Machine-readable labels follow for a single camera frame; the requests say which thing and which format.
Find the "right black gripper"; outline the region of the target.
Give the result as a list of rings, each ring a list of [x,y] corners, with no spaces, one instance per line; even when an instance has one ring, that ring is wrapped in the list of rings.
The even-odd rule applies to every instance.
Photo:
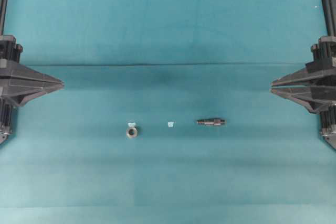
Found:
[[[335,37],[319,39],[318,53],[306,67],[271,83],[271,93],[305,107],[309,113],[319,114],[321,135],[335,148]],[[281,87],[311,85],[312,87]]]

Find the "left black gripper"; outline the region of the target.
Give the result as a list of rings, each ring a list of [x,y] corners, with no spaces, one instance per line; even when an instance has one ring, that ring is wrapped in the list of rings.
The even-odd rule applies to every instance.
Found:
[[[33,99],[64,88],[64,83],[61,80],[19,64],[22,51],[23,47],[16,43],[14,36],[1,36],[1,77],[60,84],[61,86],[58,85],[38,91],[27,91],[23,94],[1,95],[1,144],[12,133],[14,107],[24,106]]]

